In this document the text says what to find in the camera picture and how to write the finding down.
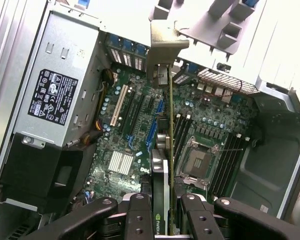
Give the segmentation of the blue expansion slot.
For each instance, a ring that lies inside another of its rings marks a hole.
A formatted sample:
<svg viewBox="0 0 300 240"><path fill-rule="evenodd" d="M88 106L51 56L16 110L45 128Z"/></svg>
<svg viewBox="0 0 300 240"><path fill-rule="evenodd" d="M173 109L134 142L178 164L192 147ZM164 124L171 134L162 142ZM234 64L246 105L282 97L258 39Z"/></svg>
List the blue expansion slot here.
<svg viewBox="0 0 300 240"><path fill-rule="evenodd" d="M148 152L151 149L153 138L154 138L154 135L155 135L155 132L156 132L156 129L157 129L157 120L156 120L156 118L157 118L158 114L162 112L163 107L164 107L164 101L160 100L159 104L157 106L157 109L155 111L149 133L148 133L147 138L145 140L145 146L146 146L146 149L147 149Z"/></svg>

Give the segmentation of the blue card retainer clip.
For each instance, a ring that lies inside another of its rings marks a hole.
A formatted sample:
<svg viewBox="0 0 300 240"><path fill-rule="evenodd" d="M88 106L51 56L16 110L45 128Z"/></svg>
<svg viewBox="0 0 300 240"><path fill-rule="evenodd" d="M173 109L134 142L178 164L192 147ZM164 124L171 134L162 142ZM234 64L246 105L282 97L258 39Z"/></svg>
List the blue card retainer clip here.
<svg viewBox="0 0 300 240"><path fill-rule="evenodd" d="M126 52L134 52L135 51L134 42L129 39L124 39L122 49Z"/></svg>
<svg viewBox="0 0 300 240"><path fill-rule="evenodd" d="M117 35L110 34L109 35L110 45L116 48L121 48L121 38Z"/></svg>
<svg viewBox="0 0 300 240"><path fill-rule="evenodd" d="M147 47L140 43L136 45L136 53L138 55L145 56L147 54L147 50L148 50Z"/></svg>

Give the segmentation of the white expansion slot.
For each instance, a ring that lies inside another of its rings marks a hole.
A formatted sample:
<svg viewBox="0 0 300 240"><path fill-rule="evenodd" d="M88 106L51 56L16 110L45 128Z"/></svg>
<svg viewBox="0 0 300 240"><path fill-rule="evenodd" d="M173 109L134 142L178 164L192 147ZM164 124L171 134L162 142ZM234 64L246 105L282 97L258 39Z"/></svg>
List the white expansion slot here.
<svg viewBox="0 0 300 240"><path fill-rule="evenodd" d="M112 119L110 121L110 126L112 126L112 127L114 127L116 125L116 122L118 120L119 113L120 113L120 110L122 108L122 104L124 102L124 99L125 99L125 96L127 94L128 88L129 88L128 85L124 84L122 89L121 89L120 95L118 97L117 104L116 104L114 112L113 112Z"/></svg>

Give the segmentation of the CPU socket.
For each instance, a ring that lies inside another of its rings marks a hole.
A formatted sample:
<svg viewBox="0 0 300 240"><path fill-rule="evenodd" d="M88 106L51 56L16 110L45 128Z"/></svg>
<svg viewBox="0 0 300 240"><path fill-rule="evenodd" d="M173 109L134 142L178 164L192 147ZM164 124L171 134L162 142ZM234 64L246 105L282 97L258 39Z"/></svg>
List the CPU socket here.
<svg viewBox="0 0 300 240"><path fill-rule="evenodd" d="M220 153L219 144L206 145L192 137L182 152L177 174L186 185L206 191L212 181Z"/></svg>

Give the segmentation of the black RAM slot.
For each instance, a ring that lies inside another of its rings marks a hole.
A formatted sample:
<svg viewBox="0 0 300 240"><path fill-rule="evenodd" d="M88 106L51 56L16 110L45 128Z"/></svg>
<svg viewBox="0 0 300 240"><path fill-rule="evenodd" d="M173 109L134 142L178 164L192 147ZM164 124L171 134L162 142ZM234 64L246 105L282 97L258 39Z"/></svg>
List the black RAM slot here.
<svg viewBox="0 0 300 240"><path fill-rule="evenodd" d="M235 135L232 135L229 139L229 144L222 152L221 159L223 160L220 170L220 175L218 178L218 186L216 188L216 194L218 197L221 197L223 194L223 190L225 188L225 184L227 182L227 178L230 172L230 168L232 166L232 158L233 155L236 154L236 148L238 146L238 138Z"/></svg>
<svg viewBox="0 0 300 240"><path fill-rule="evenodd" d="M219 187L224 176L224 172L226 169L227 162L231 155L231 146L232 146L232 134L229 134L223 149L219 152L219 158L217 162L217 167L215 169L211 184L210 184L210 194L216 197L219 197Z"/></svg>
<svg viewBox="0 0 300 240"><path fill-rule="evenodd" d="M174 129L174 154L177 153L177 148L179 144L179 138L181 134L181 128L184 123L185 117L181 114L178 114L176 116L176 124L175 124L175 129Z"/></svg>
<svg viewBox="0 0 300 240"><path fill-rule="evenodd" d="M181 135L180 135L180 138L179 138L178 148L176 150L176 155L175 155L175 160L176 161L179 159L180 152L182 150L186 135L189 131L189 127L191 125L191 122L192 122L192 116L190 114L187 114L186 117L185 117L184 123L182 125L182 128L181 128Z"/></svg>
<svg viewBox="0 0 300 240"><path fill-rule="evenodd" d="M236 137L231 134L228 136L227 141L224 145L224 149L232 149L235 145ZM219 197L220 196L220 187L222 184L222 179L226 171L226 166L229 158L229 154L231 152L221 152L221 157L219 159L219 163L215 172L215 182L212 190L213 195Z"/></svg>
<svg viewBox="0 0 300 240"><path fill-rule="evenodd" d="M239 148L242 148L242 139L237 137L235 145L234 145L234 147L232 147L232 149L239 149ZM225 197L227 195L227 191L228 191L229 185L231 185L231 179L234 174L235 167L236 167L236 164L238 162L241 152L242 151L232 151L231 152L231 155L229 157L230 159L228 162L229 166L227 167L226 174L224 175L225 180L224 180L223 189L221 191L222 197Z"/></svg>

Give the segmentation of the black plastic air duct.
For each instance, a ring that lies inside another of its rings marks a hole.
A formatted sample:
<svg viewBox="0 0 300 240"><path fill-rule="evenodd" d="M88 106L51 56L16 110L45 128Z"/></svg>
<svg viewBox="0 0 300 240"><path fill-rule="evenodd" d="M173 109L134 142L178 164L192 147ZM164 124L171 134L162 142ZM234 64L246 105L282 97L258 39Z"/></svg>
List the black plastic air duct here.
<svg viewBox="0 0 300 240"><path fill-rule="evenodd" d="M63 212L83 188L95 150L94 144L80 143L70 148L47 143L39 149L15 134L0 177L2 200L40 214Z"/></svg>

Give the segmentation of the black chassis switch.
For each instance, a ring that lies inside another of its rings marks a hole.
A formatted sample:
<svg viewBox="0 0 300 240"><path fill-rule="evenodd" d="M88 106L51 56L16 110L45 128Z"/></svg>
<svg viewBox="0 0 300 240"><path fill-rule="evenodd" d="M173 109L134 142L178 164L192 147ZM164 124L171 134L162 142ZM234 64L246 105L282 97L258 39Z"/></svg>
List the black chassis switch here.
<svg viewBox="0 0 300 240"><path fill-rule="evenodd" d="M219 70L219 71L223 71L225 73L229 73L231 71L231 66L230 65L227 65L225 63L221 63L219 62L216 66L216 68Z"/></svg>

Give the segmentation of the green motherboard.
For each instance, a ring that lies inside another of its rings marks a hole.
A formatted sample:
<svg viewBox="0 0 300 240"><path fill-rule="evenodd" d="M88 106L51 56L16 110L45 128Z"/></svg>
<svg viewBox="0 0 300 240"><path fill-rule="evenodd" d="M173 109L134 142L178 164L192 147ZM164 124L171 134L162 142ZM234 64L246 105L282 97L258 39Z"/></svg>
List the green motherboard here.
<svg viewBox="0 0 300 240"><path fill-rule="evenodd" d="M116 70L118 83L107 91L96 123L103 136L96 142L92 165L83 186L85 203L99 197L121 201L125 194L139 191L141 176L151 171L150 154L156 147L157 127L150 151L146 148L146 138L158 104L163 100L163 91L152 88L143 73L120 66ZM128 85L128 90L117 122L110 126L123 85ZM222 96L213 92L213 86L193 77L186 77L185 84L173 87L174 126L178 114L184 116L184 122L186 116L191 115L191 125L178 158L180 163L183 150L192 137L205 145L219 144L221 150L229 134L249 140L250 125L258 113L254 101L227 89L222 91ZM134 157L128 175L108 171L113 151ZM189 193L204 194L207 191L187 184L185 188Z"/></svg>

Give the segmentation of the open PC case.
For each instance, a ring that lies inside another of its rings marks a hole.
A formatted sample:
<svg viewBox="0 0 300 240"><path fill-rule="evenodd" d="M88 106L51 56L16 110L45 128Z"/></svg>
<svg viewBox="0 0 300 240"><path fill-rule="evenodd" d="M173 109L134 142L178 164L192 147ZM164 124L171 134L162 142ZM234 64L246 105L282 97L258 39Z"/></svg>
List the open PC case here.
<svg viewBox="0 0 300 240"><path fill-rule="evenodd" d="M0 0L0 179L49 14L56 11L98 30L95 58L100 67L92 122L78 141L60 148L77 144L96 146L103 136L97 121L107 91L118 84L117 67L144 74L153 89L162 90L147 78L152 21L149 15L154 3L155 0L90 0L85 8L76 0ZM204 194L192 193L210 204L220 198L231 198L260 210L293 225L294 240L300 240L300 75L293 68L275 66L268 59L274 45L286 41L285 37L276 38L275 33L292 16L300 18L300 0L266 0L259 20L248 28L232 55L181 35L174 21L166 21L174 24L180 39L189 41L171 69L173 88L184 85L186 77L195 78L214 87L216 96L229 90L233 95L252 99L258 110L250 124L248 141L241 142L243 151L227 195L211 195L210 186ZM120 37L120 48L110 45L110 35ZM123 50L124 39L134 43L133 52ZM146 55L136 53L137 44L147 47ZM218 63L231 66L230 72L218 70ZM175 225L175 178L182 179L177 175L180 165L174 153L173 235L155 234L155 240L192 240ZM0 184L0 240L27 240L32 232L92 203L94 200L84 202L86 179L63 212L46 214L24 203L2 200Z"/></svg>

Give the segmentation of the silver chipset heatsink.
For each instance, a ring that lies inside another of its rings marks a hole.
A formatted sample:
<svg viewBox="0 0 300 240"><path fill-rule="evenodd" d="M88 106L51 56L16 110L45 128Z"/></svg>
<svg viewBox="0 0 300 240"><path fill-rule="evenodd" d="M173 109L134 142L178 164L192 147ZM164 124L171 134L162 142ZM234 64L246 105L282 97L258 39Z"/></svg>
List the silver chipset heatsink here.
<svg viewBox="0 0 300 240"><path fill-rule="evenodd" d="M113 151L107 170L127 176L134 159L132 155Z"/></svg>

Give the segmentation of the grey power supply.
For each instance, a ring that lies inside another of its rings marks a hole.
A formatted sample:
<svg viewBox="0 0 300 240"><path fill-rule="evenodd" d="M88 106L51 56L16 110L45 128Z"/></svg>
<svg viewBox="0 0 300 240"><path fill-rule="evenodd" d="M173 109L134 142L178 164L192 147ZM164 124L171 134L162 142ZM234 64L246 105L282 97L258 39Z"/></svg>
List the grey power supply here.
<svg viewBox="0 0 300 240"><path fill-rule="evenodd" d="M98 35L87 22L50 12L14 128L24 144L64 147L89 130L97 104Z"/></svg>

